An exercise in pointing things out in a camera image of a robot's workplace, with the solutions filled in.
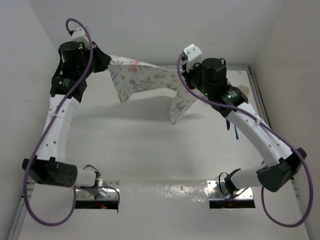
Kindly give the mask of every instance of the white table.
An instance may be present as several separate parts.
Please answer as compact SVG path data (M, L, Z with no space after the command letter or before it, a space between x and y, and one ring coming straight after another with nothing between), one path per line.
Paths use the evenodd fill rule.
M246 71L229 71L229 81L250 89ZM76 209L64 225L46 227L26 215L19 240L307 240L304 225L284 228L262 209L209 209L206 180L221 172L250 168L262 161L258 151L210 106L200 101L175 125L168 89L135 94L122 105L109 73L87 80L82 103L67 140L67 163L91 164L107 180L120 180L119 213ZM254 107L253 91L249 101ZM301 217L292 184L266 193L266 205L276 219L293 223ZM36 185L31 206L44 220L58 221L70 210L72 192Z

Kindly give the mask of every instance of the floral cloth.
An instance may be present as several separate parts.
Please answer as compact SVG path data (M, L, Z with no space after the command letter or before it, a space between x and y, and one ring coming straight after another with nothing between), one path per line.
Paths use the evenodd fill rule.
M121 103L128 101L134 93L171 89L176 92L169 110L169 120L174 124L197 100L182 85L176 70L121 56L110 56L112 60L108 70Z

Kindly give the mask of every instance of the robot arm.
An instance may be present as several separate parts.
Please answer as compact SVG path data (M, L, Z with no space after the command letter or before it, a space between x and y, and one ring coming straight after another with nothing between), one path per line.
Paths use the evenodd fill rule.
M271 192L278 191L300 169L298 156L260 123L263 120L255 112L247 97L227 80L226 61L222 58L207 58L202 61L202 52L195 45L183 50L185 63L182 65L186 84L198 89L208 100L243 109L257 118L248 117L239 110L212 106L224 118L239 128L261 154L264 164L250 169L236 169L224 179L224 187L233 192L246 187L265 187ZM306 158L302 148L297 151Z
M44 129L47 128L55 110L67 92L78 81L89 60L90 45L85 31L78 27L71 33L71 41L59 47L60 62L52 77L49 111ZM98 73L108 68L111 57L104 54L93 43L93 59L90 70L80 85L63 103L56 120L51 126L44 141L36 153L36 159L29 175L38 184L75 187L93 187L97 185L98 172L83 170L75 165L67 164L65 149L72 118L81 103L87 87L86 79L91 73ZM26 169L29 159L24 159L22 168Z

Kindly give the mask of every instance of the black cable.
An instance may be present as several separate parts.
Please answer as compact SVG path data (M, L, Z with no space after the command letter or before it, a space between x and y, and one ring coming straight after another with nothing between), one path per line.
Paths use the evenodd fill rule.
M82 170L85 170L87 167L93 168L94 170L96 170L96 171L98 172L98 174L100 173L100 172L98 171L98 169L96 169L94 166L92 166L92 165L90 165L90 164L86 165L84 168L82 168Z
M222 188L221 188L221 175L222 174L226 174L226 176L228 176L229 174L226 173L226 172L222 172L222 173L219 174L219 177L218 177L218 186L219 186L220 192L221 192L221 194L227 196L229 193L224 194L224 192L222 191Z

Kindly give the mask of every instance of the floral pattern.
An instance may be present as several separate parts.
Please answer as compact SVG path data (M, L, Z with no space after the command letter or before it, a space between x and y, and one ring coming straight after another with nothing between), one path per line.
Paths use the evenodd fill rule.
M186 91L176 70L113 55L108 70L121 103L127 102L132 94L142 91L163 88L175 91L169 110L172 124L197 100Z

